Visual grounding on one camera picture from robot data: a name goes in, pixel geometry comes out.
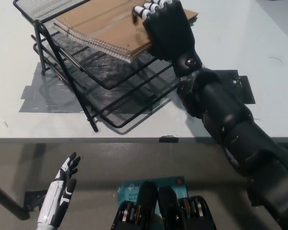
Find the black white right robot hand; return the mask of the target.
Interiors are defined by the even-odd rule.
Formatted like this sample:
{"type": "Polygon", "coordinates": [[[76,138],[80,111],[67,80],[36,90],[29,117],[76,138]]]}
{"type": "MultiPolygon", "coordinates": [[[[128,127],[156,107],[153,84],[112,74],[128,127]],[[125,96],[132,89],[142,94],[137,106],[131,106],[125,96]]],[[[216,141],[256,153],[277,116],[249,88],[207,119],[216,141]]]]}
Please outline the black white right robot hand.
{"type": "Polygon", "coordinates": [[[182,3],[179,0],[152,0],[132,8],[132,22],[143,20],[151,42],[149,52],[160,60],[171,62],[177,77],[203,68],[195,50],[195,38],[182,3]]]}

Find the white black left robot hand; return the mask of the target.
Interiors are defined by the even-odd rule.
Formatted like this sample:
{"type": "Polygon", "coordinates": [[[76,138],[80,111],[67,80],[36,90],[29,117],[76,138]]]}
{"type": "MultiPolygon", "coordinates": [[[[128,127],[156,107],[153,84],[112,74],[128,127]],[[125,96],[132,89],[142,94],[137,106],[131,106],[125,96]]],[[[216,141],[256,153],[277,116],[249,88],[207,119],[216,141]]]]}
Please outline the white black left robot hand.
{"type": "Polygon", "coordinates": [[[73,152],[60,167],[49,185],[37,220],[37,230],[57,230],[69,207],[77,180],[72,176],[78,172],[81,160],[73,152]]]}

